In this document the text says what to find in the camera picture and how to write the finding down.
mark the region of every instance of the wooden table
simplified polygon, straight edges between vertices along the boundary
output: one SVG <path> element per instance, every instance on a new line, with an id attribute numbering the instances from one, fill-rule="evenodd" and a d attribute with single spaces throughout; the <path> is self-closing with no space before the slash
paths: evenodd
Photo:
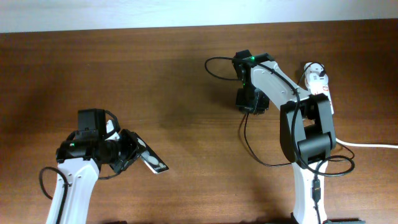
<path id="1" fill-rule="evenodd" d="M 137 161 L 98 181 L 87 223 L 239 223 L 289 217 L 291 167 L 267 168 L 248 154 L 234 106 L 240 82 L 205 72 L 212 56 L 269 52 L 298 80 L 303 64 L 326 66 L 336 135 L 351 142 L 397 142 L 398 20 L 0 34 L 0 219 L 44 223 L 51 201 L 38 174 L 77 128 L 77 111 L 104 108 L 169 165 L 153 175 Z M 235 77 L 230 62 L 209 64 Z M 257 155 L 285 162 L 279 112 L 248 123 Z M 353 148 L 355 171 L 329 178 L 329 218 L 398 219 L 398 151 Z M 334 154 L 345 154 L 337 147 Z M 330 164 L 328 171 L 347 163 Z M 111 174 L 103 167 L 101 175 Z M 55 174 L 45 176 L 49 192 Z"/>

